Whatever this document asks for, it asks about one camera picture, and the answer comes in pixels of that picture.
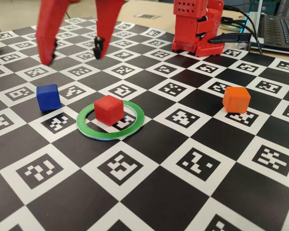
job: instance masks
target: red cube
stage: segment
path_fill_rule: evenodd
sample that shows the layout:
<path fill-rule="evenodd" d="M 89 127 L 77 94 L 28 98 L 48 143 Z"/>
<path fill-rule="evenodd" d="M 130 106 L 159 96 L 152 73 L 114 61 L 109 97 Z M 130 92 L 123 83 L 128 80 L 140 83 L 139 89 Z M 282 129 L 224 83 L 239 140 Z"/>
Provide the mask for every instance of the red cube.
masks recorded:
<path fill-rule="evenodd" d="M 95 117 L 98 121 L 111 126 L 124 117 L 123 101 L 111 95 L 94 102 Z"/>

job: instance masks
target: checkerboard mat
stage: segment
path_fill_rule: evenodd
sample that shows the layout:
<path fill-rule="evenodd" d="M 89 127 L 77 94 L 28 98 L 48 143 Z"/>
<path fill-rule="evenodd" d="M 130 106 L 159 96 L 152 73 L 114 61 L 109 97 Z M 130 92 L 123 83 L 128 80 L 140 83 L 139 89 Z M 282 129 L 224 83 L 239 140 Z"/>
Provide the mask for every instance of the checkerboard mat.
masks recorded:
<path fill-rule="evenodd" d="M 173 35 L 121 22 L 95 59 L 93 18 L 65 20 L 51 66 L 36 26 L 0 34 L 0 231 L 289 231 L 289 62 L 225 48 L 173 52 Z M 62 108 L 41 113 L 36 86 Z M 246 114 L 222 104 L 246 87 Z M 143 127 L 96 141 L 78 113 L 104 95 L 140 105 Z M 125 108 L 111 127 L 135 121 Z"/>

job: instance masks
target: wire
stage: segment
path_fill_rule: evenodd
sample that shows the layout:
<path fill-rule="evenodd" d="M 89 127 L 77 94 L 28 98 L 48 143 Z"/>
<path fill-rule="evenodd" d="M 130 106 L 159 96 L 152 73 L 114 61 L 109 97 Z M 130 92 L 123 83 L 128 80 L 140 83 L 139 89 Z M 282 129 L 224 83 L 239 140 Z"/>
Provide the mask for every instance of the wire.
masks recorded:
<path fill-rule="evenodd" d="M 67 11 L 66 11 L 66 15 L 68 16 L 69 19 L 71 19 L 71 17 L 68 15 Z"/>

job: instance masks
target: table surface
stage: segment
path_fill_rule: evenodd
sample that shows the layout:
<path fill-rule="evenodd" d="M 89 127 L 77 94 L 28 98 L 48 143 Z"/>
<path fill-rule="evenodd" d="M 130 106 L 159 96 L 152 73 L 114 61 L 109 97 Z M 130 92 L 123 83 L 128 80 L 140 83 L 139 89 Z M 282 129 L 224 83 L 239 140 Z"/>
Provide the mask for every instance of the table surface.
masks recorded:
<path fill-rule="evenodd" d="M 138 14 L 151 14 L 160 16 L 157 19 L 135 18 Z M 238 18 L 240 13 L 232 11 L 224 11 L 223 16 Z M 123 5 L 119 18 L 123 22 L 131 22 L 147 27 L 155 27 L 169 33 L 174 34 L 175 15 L 173 14 L 173 4 L 153 1 L 131 0 Z M 219 28 L 218 34 L 231 33 L 228 30 Z M 252 49 L 251 52 L 257 53 L 258 50 Z M 265 55 L 289 60 L 289 54 L 278 52 L 263 51 Z"/>

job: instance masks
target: orange cube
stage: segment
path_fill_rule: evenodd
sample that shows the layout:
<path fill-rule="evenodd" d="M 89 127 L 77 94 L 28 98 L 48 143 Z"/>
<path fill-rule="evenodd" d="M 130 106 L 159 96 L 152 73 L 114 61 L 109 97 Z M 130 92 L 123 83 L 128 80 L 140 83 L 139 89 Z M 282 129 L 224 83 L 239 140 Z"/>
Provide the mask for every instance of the orange cube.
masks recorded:
<path fill-rule="evenodd" d="M 250 94 L 246 88 L 226 87 L 223 106 L 228 113 L 246 113 Z"/>

